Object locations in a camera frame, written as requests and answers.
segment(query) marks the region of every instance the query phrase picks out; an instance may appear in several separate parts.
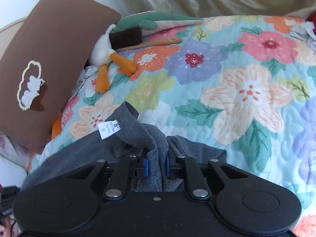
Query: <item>bed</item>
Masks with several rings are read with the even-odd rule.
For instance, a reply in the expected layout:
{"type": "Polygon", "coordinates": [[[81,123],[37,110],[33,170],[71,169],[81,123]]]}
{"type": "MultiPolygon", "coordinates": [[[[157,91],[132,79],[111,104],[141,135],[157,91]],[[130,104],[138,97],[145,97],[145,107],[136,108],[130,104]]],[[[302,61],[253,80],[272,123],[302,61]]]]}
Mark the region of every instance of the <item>bed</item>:
{"type": "Polygon", "coordinates": [[[112,63],[105,94],[95,93],[97,68],[87,67],[61,112],[62,133],[33,156],[29,171],[96,131],[127,100],[140,122],[225,149],[228,163],[295,193],[302,204],[295,233],[305,236],[316,218],[316,53],[289,36],[302,20],[222,16],[203,22],[145,38],[181,37],[179,45],[121,52],[137,70],[127,77],[112,63]]]}

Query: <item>wooden brush handle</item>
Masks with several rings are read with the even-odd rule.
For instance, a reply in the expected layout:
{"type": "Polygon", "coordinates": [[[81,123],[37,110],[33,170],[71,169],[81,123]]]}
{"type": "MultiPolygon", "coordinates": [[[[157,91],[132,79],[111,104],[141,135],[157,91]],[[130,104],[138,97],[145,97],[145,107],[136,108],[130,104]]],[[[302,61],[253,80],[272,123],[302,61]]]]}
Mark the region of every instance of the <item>wooden brush handle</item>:
{"type": "Polygon", "coordinates": [[[158,46],[158,45],[171,45],[171,44],[178,44],[181,43],[182,40],[181,38],[172,38],[172,39],[157,39],[153,41],[147,41],[147,42],[142,42],[139,45],[134,45],[134,46],[129,46],[129,47],[124,47],[121,49],[115,50],[116,52],[122,52],[122,51],[129,51],[129,50],[135,50],[139,48],[144,48],[144,47],[150,47],[150,46],[158,46]]]}

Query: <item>brush bristles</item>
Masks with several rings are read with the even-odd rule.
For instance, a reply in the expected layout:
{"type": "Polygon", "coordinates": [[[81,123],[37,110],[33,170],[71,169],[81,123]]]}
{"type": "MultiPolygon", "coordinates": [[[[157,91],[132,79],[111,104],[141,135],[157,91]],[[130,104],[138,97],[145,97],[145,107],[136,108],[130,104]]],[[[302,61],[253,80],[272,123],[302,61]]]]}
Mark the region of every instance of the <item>brush bristles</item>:
{"type": "Polygon", "coordinates": [[[130,28],[118,33],[110,34],[112,49],[138,45],[142,42],[142,30],[139,27],[130,28]]]}

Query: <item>clothing tag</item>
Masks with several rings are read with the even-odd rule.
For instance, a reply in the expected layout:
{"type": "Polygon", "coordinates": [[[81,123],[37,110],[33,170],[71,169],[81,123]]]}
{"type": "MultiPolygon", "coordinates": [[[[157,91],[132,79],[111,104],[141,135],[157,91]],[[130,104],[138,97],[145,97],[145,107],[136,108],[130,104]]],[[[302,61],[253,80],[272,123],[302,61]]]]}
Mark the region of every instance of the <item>clothing tag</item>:
{"type": "Polygon", "coordinates": [[[109,137],[109,136],[111,136],[111,135],[113,135],[117,131],[121,130],[117,120],[106,121],[106,122],[103,122],[103,123],[99,123],[98,124],[98,128],[99,128],[99,132],[100,132],[102,140],[107,138],[107,137],[109,137]]]}

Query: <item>gray garment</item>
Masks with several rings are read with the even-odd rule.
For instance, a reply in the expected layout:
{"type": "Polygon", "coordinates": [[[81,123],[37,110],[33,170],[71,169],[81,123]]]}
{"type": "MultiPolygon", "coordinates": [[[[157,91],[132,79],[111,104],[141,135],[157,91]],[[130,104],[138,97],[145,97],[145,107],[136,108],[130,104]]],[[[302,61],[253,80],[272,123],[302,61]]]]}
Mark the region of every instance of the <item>gray garment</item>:
{"type": "Polygon", "coordinates": [[[316,51],[316,35],[313,29],[314,23],[306,21],[296,25],[290,29],[290,36],[303,40],[307,43],[308,47],[313,51],[316,51]]]}
{"type": "Polygon", "coordinates": [[[98,131],[70,144],[49,157],[24,182],[23,189],[50,180],[98,159],[115,163],[128,154],[138,154],[147,148],[149,177],[132,182],[132,189],[138,191],[174,191],[181,179],[166,176],[166,156],[169,147],[173,153],[194,157],[198,162],[208,159],[226,161],[226,151],[192,142],[180,136],[166,137],[157,127],[137,121],[138,112],[127,102],[122,103],[107,121],[117,120],[121,130],[101,140],[98,131]]]}

